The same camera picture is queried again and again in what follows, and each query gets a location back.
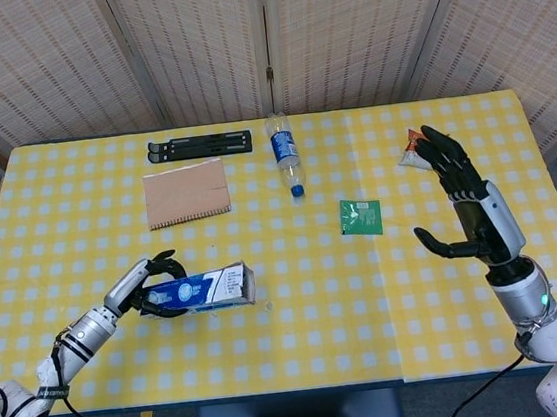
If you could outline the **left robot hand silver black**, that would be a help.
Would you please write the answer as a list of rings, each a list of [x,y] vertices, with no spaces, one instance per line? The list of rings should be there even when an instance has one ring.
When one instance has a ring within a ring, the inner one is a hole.
[[[175,280],[185,278],[184,267],[172,256],[175,250],[166,250],[158,253],[154,258],[141,259],[111,288],[105,295],[103,305],[113,311],[118,317],[122,317],[129,309],[135,308],[143,315],[170,319],[185,315],[188,309],[166,309],[147,299],[148,291],[143,283],[150,276],[169,274]]]

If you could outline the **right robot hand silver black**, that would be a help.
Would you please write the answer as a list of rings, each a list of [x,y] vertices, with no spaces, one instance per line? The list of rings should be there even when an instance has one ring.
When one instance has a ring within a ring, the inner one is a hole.
[[[415,152],[438,175],[466,240],[443,243],[419,227],[414,229],[415,236],[428,251],[447,259],[473,257],[489,267],[516,259],[526,238],[498,188],[481,178],[456,140],[428,125],[420,130],[423,137],[416,141]]]

